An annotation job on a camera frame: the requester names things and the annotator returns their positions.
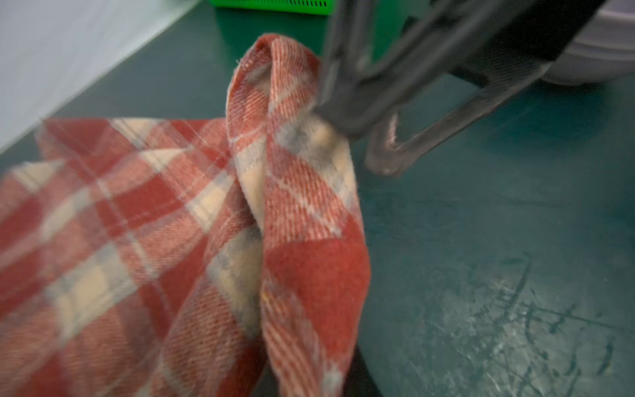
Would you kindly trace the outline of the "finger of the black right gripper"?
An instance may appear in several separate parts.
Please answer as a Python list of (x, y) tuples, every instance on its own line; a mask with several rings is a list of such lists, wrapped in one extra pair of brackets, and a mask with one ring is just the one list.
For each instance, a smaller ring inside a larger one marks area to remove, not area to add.
[(552, 66), (524, 54), (476, 54), (457, 67), (453, 75), (479, 90), (406, 142), (399, 142), (399, 113), (392, 112), (375, 126), (368, 141), (365, 167), (381, 176), (399, 175), (420, 157), (443, 144), (509, 102), (546, 74)]
[(348, 137), (364, 134), (533, 5), (532, 1), (437, 1), (378, 61), (371, 62), (375, 2), (340, 1), (329, 20), (314, 112)]

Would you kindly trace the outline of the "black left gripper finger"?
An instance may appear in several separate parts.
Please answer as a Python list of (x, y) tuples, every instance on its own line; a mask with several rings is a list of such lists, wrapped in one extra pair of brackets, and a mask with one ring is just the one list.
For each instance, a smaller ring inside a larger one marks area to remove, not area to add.
[(344, 397), (382, 397), (365, 364), (360, 347), (355, 347), (342, 395)]

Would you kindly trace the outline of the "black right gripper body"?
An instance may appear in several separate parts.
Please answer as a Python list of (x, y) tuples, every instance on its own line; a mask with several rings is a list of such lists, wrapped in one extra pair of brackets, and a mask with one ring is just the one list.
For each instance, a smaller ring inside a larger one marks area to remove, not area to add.
[(476, 69), (509, 55), (540, 64), (555, 61), (603, 6), (602, 1), (434, 1), (431, 16), (401, 41), (404, 89), (419, 89), (451, 72), (476, 86), (494, 79)]

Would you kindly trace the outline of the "red plaid skirt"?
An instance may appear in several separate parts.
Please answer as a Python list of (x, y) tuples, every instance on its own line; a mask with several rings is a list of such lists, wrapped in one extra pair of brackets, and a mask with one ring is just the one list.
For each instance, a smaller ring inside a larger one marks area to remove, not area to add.
[(339, 396), (370, 284), (320, 61), (261, 36), (212, 120), (48, 119), (1, 181), (4, 396)]

